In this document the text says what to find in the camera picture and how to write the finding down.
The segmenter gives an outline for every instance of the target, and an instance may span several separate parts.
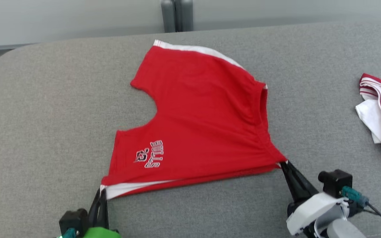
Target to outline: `gray table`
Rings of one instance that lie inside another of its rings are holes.
[[[115,131],[148,122],[152,99],[133,89],[154,39],[231,57],[269,86],[275,145],[320,189],[337,168],[381,210],[381,145],[354,106],[363,72],[381,77],[381,23],[327,23],[31,45],[0,58],[0,238],[53,237],[66,210],[89,209]],[[125,238],[289,237],[281,171],[143,193],[109,202]],[[380,218],[352,222],[381,238]]]

